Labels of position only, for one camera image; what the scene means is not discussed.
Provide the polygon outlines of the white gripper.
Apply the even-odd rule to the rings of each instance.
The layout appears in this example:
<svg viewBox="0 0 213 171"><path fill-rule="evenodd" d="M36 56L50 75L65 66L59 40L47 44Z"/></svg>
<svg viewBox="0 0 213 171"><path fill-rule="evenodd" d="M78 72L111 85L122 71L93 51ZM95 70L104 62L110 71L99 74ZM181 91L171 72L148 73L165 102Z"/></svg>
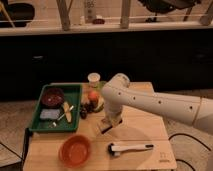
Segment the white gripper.
<svg viewBox="0 0 213 171"><path fill-rule="evenodd" d="M105 128L109 127L112 125L113 127L118 126L119 121L122 120L121 115L107 115L105 116L99 123L98 123L98 128L100 132L104 130Z"/></svg>

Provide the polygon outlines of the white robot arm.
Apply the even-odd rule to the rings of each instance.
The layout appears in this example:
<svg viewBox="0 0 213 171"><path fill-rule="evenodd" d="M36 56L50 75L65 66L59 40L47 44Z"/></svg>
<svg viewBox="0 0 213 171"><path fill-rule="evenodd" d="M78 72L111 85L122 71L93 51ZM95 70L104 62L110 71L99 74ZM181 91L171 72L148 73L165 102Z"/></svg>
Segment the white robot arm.
<svg viewBox="0 0 213 171"><path fill-rule="evenodd" d="M130 89L129 85L129 78L118 73L101 88L101 96L105 101L105 118L112 127L121 121L123 106L130 106L213 135L213 99L144 92Z"/></svg>

